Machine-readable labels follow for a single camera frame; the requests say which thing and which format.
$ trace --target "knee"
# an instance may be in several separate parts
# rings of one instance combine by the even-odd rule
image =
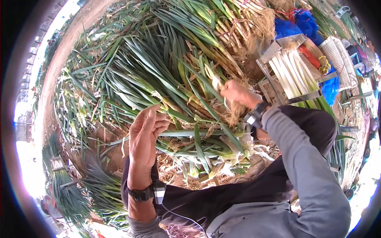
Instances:
[[[322,125],[320,129],[326,131],[332,137],[336,136],[337,134],[336,121],[331,116],[331,114],[325,111],[316,111],[313,114],[314,114],[314,118],[318,121],[318,123]]]

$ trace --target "wrist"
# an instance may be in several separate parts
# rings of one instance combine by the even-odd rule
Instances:
[[[130,164],[128,170],[127,186],[130,190],[144,190],[151,186],[151,168]]]
[[[261,102],[262,98],[257,94],[248,93],[245,95],[245,106],[250,110],[254,110],[257,104]]]

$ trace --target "hand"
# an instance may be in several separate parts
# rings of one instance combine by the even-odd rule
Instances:
[[[228,101],[236,101],[250,109],[254,109],[258,103],[262,102],[262,97],[259,94],[250,92],[235,80],[229,80],[225,83],[221,95]]]
[[[141,111],[130,127],[130,167],[127,186],[133,190],[144,190],[152,184],[151,168],[156,160],[156,139],[168,129],[167,116],[157,113],[160,105]]]
[[[151,168],[155,164],[156,139],[168,129],[166,114],[158,113],[160,105],[141,111],[130,128],[130,166]]]

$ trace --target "right hand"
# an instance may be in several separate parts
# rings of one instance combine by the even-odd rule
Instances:
[[[250,92],[235,80],[229,80],[225,83],[221,95],[228,101],[238,102],[250,109],[254,109],[258,103],[262,102],[262,97],[259,94]]]
[[[156,158],[156,139],[168,129],[166,114],[158,113],[160,105],[142,110],[130,127],[130,166],[151,168]]]

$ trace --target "finger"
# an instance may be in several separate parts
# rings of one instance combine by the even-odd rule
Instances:
[[[156,112],[157,110],[159,110],[159,108],[160,108],[160,104],[155,104],[155,105],[147,107],[146,109],[138,113],[138,115],[136,116],[134,120],[134,123],[135,122],[137,122],[137,124],[143,123],[151,110]]]
[[[231,88],[234,85],[235,81],[234,80],[229,80],[225,83],[225,88]]]
[[[163,131],[166,131],[166,130],[168,130],[168,126],[162,126],[162,127],[156,128],[156,130],[154,131],[154,136],[157,138]]]
[[[169,126],[169,121],[156,121],[154,129],[162,126]]]
[[[221,94],[221,96],[228,98],[229,97],[229,89],[228,88],[222,89],[220,94]]]
[[[167,114],[157,112],[156,113],[156,121],[164,121],[164,120],[168,120]]]
[[[144,121],[144,124],[142,126],[140,133],[143,133],[143,134],[151,133],[154,130],[155,122],[156,122],[156,113],[155,111],[150,110],[148,113],[148,116],[146,117]]]

